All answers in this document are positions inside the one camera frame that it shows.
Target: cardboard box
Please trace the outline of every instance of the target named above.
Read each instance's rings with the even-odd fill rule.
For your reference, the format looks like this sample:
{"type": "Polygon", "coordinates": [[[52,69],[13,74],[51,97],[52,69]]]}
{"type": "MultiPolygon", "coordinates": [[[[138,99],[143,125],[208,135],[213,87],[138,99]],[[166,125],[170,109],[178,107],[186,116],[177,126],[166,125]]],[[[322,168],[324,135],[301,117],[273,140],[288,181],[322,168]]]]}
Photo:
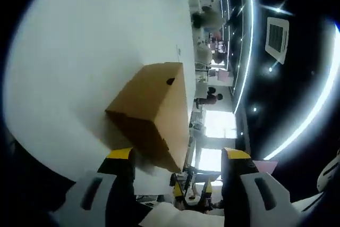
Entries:
{"type": "Polygon", "coordinates": [[[144,66],[106,109],[140,154],[159,167],[181,172],[189,143],[183,64],[144,66]]]}

